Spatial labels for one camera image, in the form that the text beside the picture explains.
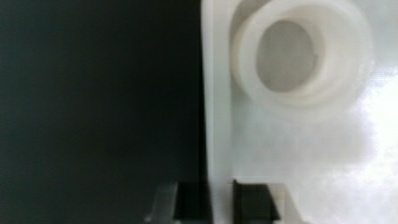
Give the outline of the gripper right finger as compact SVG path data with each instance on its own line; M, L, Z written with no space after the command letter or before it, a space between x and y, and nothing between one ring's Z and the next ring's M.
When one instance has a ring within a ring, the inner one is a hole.
M232 181L232 224L296 224L296 211L280 184Z

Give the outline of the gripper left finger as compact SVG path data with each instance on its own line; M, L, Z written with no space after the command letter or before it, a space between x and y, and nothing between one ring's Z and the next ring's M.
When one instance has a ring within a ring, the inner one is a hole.
M156 189L144 224L213 224L204 182L172 182Z

